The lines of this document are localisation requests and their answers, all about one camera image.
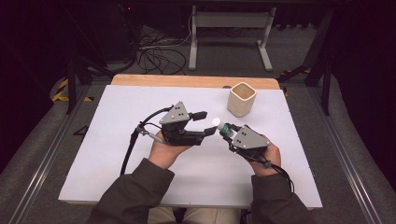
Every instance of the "gray gripper housing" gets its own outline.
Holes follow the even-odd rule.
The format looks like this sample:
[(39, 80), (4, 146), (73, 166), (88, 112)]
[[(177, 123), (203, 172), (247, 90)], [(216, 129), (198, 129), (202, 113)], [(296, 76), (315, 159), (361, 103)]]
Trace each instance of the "gray gripper housing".
[(190, 116), (186, 110), (186, 107), (183, 105), (183, 102), (178, 102), (172, 109), (160, 119), (160, 124), (168, 124), (174, 122), (180, 122), (189, 120)]
[(248, 126), (244, 125), (236, 134), (232, 144), (235, 147), (249, 149), (255, 147), (268, 147), (271, 143), (268, 138), (254, 132)]

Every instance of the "cable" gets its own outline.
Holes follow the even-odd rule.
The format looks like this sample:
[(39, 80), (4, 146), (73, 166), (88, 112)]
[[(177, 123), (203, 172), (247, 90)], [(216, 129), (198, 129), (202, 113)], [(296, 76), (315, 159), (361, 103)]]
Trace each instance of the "cable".
[(136, 140), (137, 140), (137, 137), (139, 136), (139, 134), (140, 133), (149, 134), (149, 132), (146, 131), (145, 128), (144, 128), (145, 125), (148, 124), (148, 121), (150, 119), (152, 119), (153, 117), (161, 114), (162, 112), (167, 112), (167, 111), (171, 110), (172, 107), (173, 107), (173, 105), (170, 106), (170, 107), (166, 107), (164, 109), (156, 111), (155, 113), (151, 114), (145, 120), (141, 121), (140, 124), (137, 125), (137, 127), (134, 129), (134, 132), (131, 134), (131, 140), (129, 141), (128, 150), (126, 151), (124, 161), (122, 162), (120, 175), (124, 175), (125, 174), (126, 165), (128, 164), (128, 160), (129, 160), (129, 158), (131, 156), (132, 149), (134, 148), (134, 144), (136, 143)]
[[(184, 44), (185, 42), (188, 42), (187, 40), (189, 39), (190, 35), (188, 35), (186, 38), (184, 38), (180, 43), (175, 44), (175, 45), (157, 45), (157, 46), (146, 46), (142, 47), (141, 49), (155, 49), (155, 48), (173, 48), (180, 46)], [(179, 39), (163, 39), (163, 40), (158, 40), (156, 43), (164, 42), (164, 41), (169, 41), (169, 40), (179, 40)]]
[[(238, 155), (240, 155), (245, 160), (247, 160), (247, 161), (256, 161), (256, 162), (262, 164), (264, 167), (267, 167), (266, 162), (270, 162), (264, 156), (262, 156), (262, 157), (265, 159), (265, 161), (257, 160), (255, 158), (249, 157), (248, 155), (244, 154), (241, 150), (239, 150), (239, 147), (233, 146), (233, 144), (231, 144), (231, 142), (229, 142), (229, 148), (233, 148), (234, 150), (232, 150), (232, 151), (237, 153)], [(271, 163), (271, 168), (273, 168), (278, 174), (282, 175), (283, 177), (285, 177), (288, 180), (290, 188), (291, 188), (291, 191), (294, 193), (294, 183), (290, 179), (290, 176), (289, 176), (288, 172), (286, 172), (280, 166), (277, 166), (277, 165), (272, 164), (272, 163)]]
[(246, 211), (246, 213), (244, 213), (244, 214), (240, 217), (239, 223), (241, 223), (241, 224), (247, 224), (247, 223), (245, 222), (245, 218), (246, 218), (249, 214), (251, 214), (251, 211)]
[[(178, 54), (183, 62), (182, 64), (177, 64), (175, 62), (170, 61), (167, 57), (163, 56), (164, 52), (174, 52)], [(186, 57), (180, 53), (179, 51), (175, 49), (142, 49), (140, 52), (140, 55), (137, 60), (137, 65), (145, 70), (143, 74), (148, 74), (154, 70), (159, 70), (160, 74), (162, 75), (174, 75), (177, 74), (178, 72), (182, 72), (183, 75), (186, 75), (185, 72), (183, 71), (184, 66), (187, 64), (187, 59)], [(165, 74), (164, 69), (168, 67), (169, 64), (172, 64), (177, 67), (177, 70), (172, 71), (172, 72), (167, 72)]]
[(160, 126), (158, 126), (157, 124), (154, 124), (154, 123), (146, 123), (146, 125), (152, 125), (152, 126), (155, 126), (155, 127), (157, 127), (157, 128), (159, 128), (159, 129), (161, 129), (161, 127)]
[(163, 42), (165, 40), (167, 40), (166, 38), (170, 37), (170, 35), (166, 35), (164, 33), (158, 32), (158, 31), (154, 31), (154, 32), (150, 32), (148, 34), (144, 34), (139, 41), (140, 44), (140, 48), (147, 48), (147, 47), (156, 47), (153, 46), (159, 42)]

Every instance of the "metal stand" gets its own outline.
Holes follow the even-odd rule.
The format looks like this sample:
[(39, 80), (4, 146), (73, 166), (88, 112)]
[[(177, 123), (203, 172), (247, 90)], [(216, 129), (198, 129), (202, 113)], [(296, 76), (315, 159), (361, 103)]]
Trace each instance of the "metal stand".
[(66, 114), (71, 113), (77, 102), (76, 75), (82, 85), (91, 85), (92, 77), (88, 73), (88, 67), (92, 67), (111, 78), (116, 75), (94, 62), (76, 55), (74, 52), (70, 53), (68, 56), (70, 57), (69, 62), (67, 63), (67, 78), (69, 80), (67, 85), (69, 90), (69, 107), (67, 108)]
[(281, 83), (294, 77), (307, 68), (312, 68), (305, 79), (305, 85), (307, 87), (314, 87), (318, 84), (321, 77), (323, 78), (322, 87), (322, 108), (326, 115), (329, 114), (329, 94), (330, 94), (330, 79), (331, 79), (331, 55), (326, 50), (323, 50), (323, 43), (327, 34), (327, 30), (330, 26), (332, 20), (333, 8), (330, 7), (326, 12), (323, 20), (320, 23), (317, 33), (315, 34), (314, 40), (312, 41), (309, 51), (306, 53), (303, 65), (293, 69), (292, 71), (283, 71), (282, 76), (278, 77), (276, 80)]
[(244, 13), (244, 12), (202, 12), (192, 7), (191, 15), (191, 51), (189, 69), (195, 70), (197, 61), (198, 41), (196, 37), (197, 27), (242, 27), (242, 28), (264, 28), (264, 34), (257, 45), (262, 56), (265, 70), (271, 72), (273, 67), (268, 57), (265, 45), (271, 31), (276, 8), (272, 7), (270, 12)]

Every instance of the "person's right hand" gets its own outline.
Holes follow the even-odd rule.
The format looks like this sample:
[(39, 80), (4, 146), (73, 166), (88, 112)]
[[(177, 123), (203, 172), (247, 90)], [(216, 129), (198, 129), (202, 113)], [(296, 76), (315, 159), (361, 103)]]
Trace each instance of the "person's right hand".
[[(281, 158), (280, 158), (280, 151), (279, 148), (271, 144), (268, 146), (267, 150), (264, 152), (264, 157), (268, 160), (271, 161), (272, 164), (281, 166)], [(274, 168), (265, 168), (262, 164), (256, 162), (256, 161), (250, 161), (249, 164), (253, 168), (254, 174), (257, 176), (265, 176), (265, 175), (275, 175), (277, 174), (277, 171), (274, 170)]]
[[(163, 133), (161, 133), (161, 131), (157, 132), (156, 135), (163, 140)], [(191, 146), (176, 147), (153, 141), (148, 160), (163, 169), (168, 169), (175, 162), (178, 155), (190, 147)]]

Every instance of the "dark jacket sleeve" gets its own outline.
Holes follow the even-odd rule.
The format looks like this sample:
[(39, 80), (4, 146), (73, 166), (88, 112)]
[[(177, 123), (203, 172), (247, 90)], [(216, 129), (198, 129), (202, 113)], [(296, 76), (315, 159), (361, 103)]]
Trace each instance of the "dark jacket sleeve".
[(282, 175), (253, 176), (254, 224), (260, 223), (315, 223), (306, 206)]
[(122, 175), (92, 209), (87, 223), (147, 223), (149, 209), (168, 191), (174, 173), (143, 159), (130, 175)]

